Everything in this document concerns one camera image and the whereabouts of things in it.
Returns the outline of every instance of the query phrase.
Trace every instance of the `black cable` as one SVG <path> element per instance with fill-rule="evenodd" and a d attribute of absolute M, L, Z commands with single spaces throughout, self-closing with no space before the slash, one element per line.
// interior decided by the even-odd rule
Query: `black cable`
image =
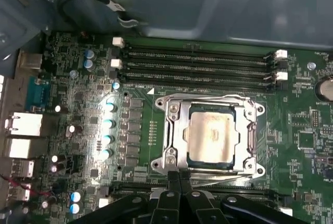
<path fill-rule="evenodd" d="M 65 22 L 71 24 L 76 30 L 81 30 L 80 26 L 76 23 L 74 19 L 72 19 L 70 16 L 68 16 L 63 9 L 64 6 L 73 0 L 59 0 L 57 4 L 57 10 L 60 14 L 60 16 L 65 20 Z M 99 1 L 105 5 L 108 5 L 110 3 L 110 0 L 96 0 Z M 118 17 L 121 18 L 124 21 L 129 21 L 132 18 L 130 18 L 125 11 L 115 11 L 118 14 Z"/>

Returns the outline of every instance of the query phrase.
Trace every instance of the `motherboard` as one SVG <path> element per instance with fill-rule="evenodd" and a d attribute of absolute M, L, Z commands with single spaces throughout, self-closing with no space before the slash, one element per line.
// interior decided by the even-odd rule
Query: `motherboard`
<path fill-rule="evenodd" d="M 331 223 L 332 74 L 325 52 L 54 32 L 25 104 L 58 121 L 33 220 L 66 223 L 189 169 L 206 190 L 274 190 L 294 217 Z"/>

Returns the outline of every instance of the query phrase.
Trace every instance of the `cable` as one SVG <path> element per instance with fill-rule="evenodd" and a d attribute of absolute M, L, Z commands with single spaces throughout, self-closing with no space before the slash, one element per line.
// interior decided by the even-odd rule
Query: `cable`
<path fill-rule="evenodd" d="M 68 16 L 66 14 L 65 10 L 63 9 L 64 6 L 70 1 L 73 1 L 73 0 L 59 0 L 58 4 L 57 4 L 57 10 L 58 10 L 59 14 L 62 16 L 62 18 L 65 20 L 65 22 L 68 22 L 69 24 L 71 24 L 75 29 L 80 30 L 80 26 L 76 23 L 76 21 L 74 19 L 72 19 L 70 16 Z M 118 14 L 118 21 L 121 26 L 123 26 L 125 28 L 132 28 L 132 27 L 135 27 L 138 25 L 138 21 L 129 17 L 127 15 L 127 12 L 125 11 L 125 9 L 122 6 L 120 6 L 119 4 L 116 4 L 111 0 L 96 0 L 96 1 L 99 1 L 103 4 L 105 4 L 111 10 L 116 12 Z"/>
<path fill-rule="evenodd" d="M 4 177 L 3 175 L 0 175 L 0 177 L 5 180 L 5 181 L 8 181 L 13 187 L 17 187 L 19 186 L 20 188 L 24 189 L 24 190 L 29 190 L 32 194 L 35 194 L 35 195 L 46 195 L 46 196 L 49 196 L 49 195 L 52 195 L 51 192 L 39 192 L 39 191 L 36 191 L 36 190 L 33 190 L 27 186 L 24 186 L 22 185 L 21 183 L 13 180 L 12 178 L 9 178 L 9 177 Z"/>

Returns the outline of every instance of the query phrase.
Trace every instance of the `cpu socket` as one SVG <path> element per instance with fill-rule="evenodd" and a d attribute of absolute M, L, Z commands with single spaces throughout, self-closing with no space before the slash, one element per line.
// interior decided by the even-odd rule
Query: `cpu socket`
<path fill-rule="evenodd" d="M 265 174 L 255 155 L 257 116 L 265 108 L 249 97 L 172 94 L 155 106 L 165 112 L 162 157 L 154 171 L 189 169 L 198 180 L 257 178 Z"/>

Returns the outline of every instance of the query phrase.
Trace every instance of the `green circuit board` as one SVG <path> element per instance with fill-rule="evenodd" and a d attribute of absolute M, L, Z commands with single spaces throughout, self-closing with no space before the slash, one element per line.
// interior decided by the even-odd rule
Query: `green circuit board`
<path fill-rule="evenodd" d="M 200 49 L 215 52 L 266 55 L 277 48 L 124 37 L 126 43 L 140 46 Z M 84 51 L 91 49 L 97 56 L 96 68 L 89 72 L 83 67 Z M 53 33 L 46 43 L 43 68 L 53 74 L 44 79 L 51 83 L 45 112 L 53 112 L 56 105 L 66 105 L 68 114 L 60 118 L 57 136 L 51 137 L 50 156 L 54 154 L 82 155 L 83 167 L 70 176 L 45 173 L 43 187 L 59 178 L 66 181 L 67 191 L 85 192 L 83 210 L 69 213 L 68 193 L 62 201 L 48 210 L 37 210 L 35 219 L 42 223 L 65 223 L 95 210 L 101 188 L 114 181 L 163 183 L 165 176 L 152 171 L 150 162 L 161 156 L 163 146 L 164 112 L 154 107 L 158 97 L 173 93 L 205 95 L 239 94 L 262 104 L 266 112 L 258 117 L 257 161 L 266 174 L 253 181 L 233 181 L 230 185 L 274 189 L 291 195 L 293 215 L 313 223 L 330 223 L 333 202 L 332 166 L 318 157 L 333 156 L 333 111 L 331 104 L 315 95 L 316 83 L 331 75 L 333 63 L 324 52 L 288 49 L 288 89 L 284 91 L 237 91 L 216 88 L 187 88 L 160 84 L 123 84 L 115 90 L 117 80 L 110 69 L 112 59 L 111 36 L 94 36 L 81 41 L 69 33 Z M 314 70 L 308 63 L 316 64 Z M 75 70 L 78 76 L 70 77 Z M 116 108 L 109 112 L 108 103 Z M 105 129 L 105 120 L 113 127 Z M 82 133 L 66 136 L 68 125 L 82 126 Z M 103 136 L 112 136 L 110 144 Z M 122 138 L 131 136 L 134 143 L 131 159 L 125 164 Z M 101 152 L 109 150 L 110 158 L 101 159 Z"/>

